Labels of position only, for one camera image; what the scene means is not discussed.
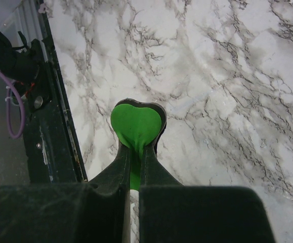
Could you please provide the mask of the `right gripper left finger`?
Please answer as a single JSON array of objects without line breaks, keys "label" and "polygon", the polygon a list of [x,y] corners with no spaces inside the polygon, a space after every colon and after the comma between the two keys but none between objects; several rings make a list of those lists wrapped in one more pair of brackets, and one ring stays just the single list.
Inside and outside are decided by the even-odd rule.
[{"label": "right gripper left finger", "polygon": [[86,183],[0,186],[0,242],[129,242],[131,151]]}]

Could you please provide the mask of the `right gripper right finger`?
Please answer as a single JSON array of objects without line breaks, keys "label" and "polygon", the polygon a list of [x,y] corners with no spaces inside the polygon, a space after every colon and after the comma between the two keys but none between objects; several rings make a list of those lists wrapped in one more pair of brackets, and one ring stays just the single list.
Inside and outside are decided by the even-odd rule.
[{"label": "right gripper right finger", "polygon": [[140,242],[275,242],[259,196],[239,186],[184,186],[157,160],[142,157]]}]

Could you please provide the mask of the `green whiteboard eraser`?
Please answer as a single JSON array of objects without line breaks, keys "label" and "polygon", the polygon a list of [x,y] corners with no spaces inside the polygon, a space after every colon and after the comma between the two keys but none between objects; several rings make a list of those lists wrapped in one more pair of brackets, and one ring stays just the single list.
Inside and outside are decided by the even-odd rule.
[{"label": "green whiteboard eraser", "polygon": [[166,126],[166,111],[157,103],[134,99],[119,101],[111,112],[111,126],[120,145],[130,149],[130,189],[141,186],[142,157],[146,147],[156,144]]}]

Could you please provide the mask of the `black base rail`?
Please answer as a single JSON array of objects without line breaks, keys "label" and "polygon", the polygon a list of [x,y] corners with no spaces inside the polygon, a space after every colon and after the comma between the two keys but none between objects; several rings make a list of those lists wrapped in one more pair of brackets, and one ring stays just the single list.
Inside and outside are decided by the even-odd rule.
[{"label": "black base rail", "polygon": [[23,133],[30,182],[86,182],[47,7],[39,23],[43,38],[31,41],[31,54],[42,73],[28,93]]}]

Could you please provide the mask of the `aluminium frame rail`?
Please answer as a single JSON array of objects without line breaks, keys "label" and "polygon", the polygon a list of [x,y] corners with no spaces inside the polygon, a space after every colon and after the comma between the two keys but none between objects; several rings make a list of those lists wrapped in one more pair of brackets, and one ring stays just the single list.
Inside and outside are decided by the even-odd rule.
[{"label": "aluminium frame rail", "polygon": [[46,10],[43,1],[0,0],[0,32],[11,44],[21,46],[18,32],[22,32],[28,43],[43,38],[39,17]]}]

